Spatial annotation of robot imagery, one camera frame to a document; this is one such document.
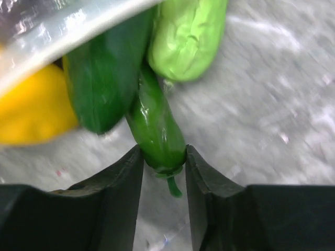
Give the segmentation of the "small green chili pepper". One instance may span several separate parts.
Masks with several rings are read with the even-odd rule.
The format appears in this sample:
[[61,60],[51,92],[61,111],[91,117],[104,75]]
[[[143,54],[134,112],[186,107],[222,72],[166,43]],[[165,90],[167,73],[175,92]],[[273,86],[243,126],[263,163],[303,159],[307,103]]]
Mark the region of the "small green chili pepper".
[[141,66],[139,91],[126,119],[148,166],[157,178],[167,181],[172,196],[181,197],[174,177],[183,170],[185,140],[154,71],[146,63]]

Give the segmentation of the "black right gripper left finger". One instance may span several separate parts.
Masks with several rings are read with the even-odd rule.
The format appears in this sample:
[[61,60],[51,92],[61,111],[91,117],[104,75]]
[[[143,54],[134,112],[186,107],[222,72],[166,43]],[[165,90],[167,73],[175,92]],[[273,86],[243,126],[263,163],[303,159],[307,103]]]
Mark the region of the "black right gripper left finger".
[[66,190],[1,185],[1,250],[132,250],[142,175],[134,146]]

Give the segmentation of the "yellow fake lemon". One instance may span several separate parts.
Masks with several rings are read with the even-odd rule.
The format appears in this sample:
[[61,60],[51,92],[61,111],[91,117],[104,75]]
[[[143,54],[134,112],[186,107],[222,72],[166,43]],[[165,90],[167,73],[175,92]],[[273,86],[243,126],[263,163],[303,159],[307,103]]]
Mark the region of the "yellow fake lemon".
[[1,97],[1,145],[46,143],[78,126],[64,72],[53,63]]

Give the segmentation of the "light green fake vegetable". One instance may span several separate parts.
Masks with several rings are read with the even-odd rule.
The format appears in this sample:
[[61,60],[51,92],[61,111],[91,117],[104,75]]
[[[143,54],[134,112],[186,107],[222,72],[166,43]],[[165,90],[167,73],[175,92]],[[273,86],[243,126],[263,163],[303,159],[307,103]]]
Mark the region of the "light green fake vegetable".
[[218,52],[227,5],[224,0],[162,1],[147,53],[151,68],[173,82],[199,78]]

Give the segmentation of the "green fake pepper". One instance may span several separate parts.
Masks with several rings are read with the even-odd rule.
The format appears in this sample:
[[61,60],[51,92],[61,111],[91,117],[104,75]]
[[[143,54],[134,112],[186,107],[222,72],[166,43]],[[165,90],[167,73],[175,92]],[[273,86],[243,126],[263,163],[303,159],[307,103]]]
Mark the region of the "green fake pepper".
[[154,16],[155,7],[147,9],[63,56],[69,98],[80,126],[104,134],[128,112],[138,92]]

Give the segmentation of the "polka dot zip top bag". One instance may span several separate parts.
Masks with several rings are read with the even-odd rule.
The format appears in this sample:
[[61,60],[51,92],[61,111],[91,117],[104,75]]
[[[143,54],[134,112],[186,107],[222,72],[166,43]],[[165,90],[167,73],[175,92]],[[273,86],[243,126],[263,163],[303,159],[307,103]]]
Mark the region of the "polka dot zip top bag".
[[144,49],[157,1],[1,1],[1,94],[68,52],[102,39],[108,54]]

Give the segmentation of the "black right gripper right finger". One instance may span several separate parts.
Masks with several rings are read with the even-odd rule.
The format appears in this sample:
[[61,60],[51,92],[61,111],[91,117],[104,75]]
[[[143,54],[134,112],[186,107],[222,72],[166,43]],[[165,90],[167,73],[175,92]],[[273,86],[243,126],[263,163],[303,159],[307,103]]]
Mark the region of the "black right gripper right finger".
[[186,148],[193,250],[334,250],[334,186],[240,186]]

